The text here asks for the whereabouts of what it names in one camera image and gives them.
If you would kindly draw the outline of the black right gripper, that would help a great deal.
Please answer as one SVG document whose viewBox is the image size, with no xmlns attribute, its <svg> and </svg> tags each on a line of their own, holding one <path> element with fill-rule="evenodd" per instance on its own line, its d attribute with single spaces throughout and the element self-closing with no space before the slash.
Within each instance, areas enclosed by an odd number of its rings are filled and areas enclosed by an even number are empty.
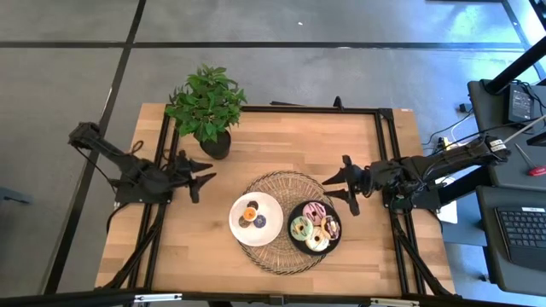
<svg viewBox="0 0 546 307">
<path fill-rule="evenodd" d="M 344 168 L 340 168 L 335 175 L 322 182 L 322 185 L 346 183 L 347 189 L 326 191 L 323 194 L 344 200 L 349 205 L 351 214 L 355 217 L 360 214 L 357 195 L 360 194 L 364 198 L 369 198 L 373 193 L 370 167 L 365 166 L 362 169 L 354 165 L 349 155 L 343 155 L 342 161 Z"/>
</svg>

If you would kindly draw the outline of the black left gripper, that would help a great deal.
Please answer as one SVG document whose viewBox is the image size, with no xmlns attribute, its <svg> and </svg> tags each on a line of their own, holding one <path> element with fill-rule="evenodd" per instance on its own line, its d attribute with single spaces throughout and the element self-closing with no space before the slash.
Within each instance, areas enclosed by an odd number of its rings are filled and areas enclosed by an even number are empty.
<svg viewBox="0 0 546 307">
<path fill-rule="evenodd" d="M 208 173 L 203 176 L 195 176 L 195 173 L 209 168 L 212 168 L 212 164 L 201 163 L 188 158 L 185 151 L 181 150 L 168 167 L 170 184 L 173 188 L 188 188 L 190 199 L 193 203 L 198 203 L 200 200 L 199 189 L 213 179 L 217 173 Z"/>
</svg>

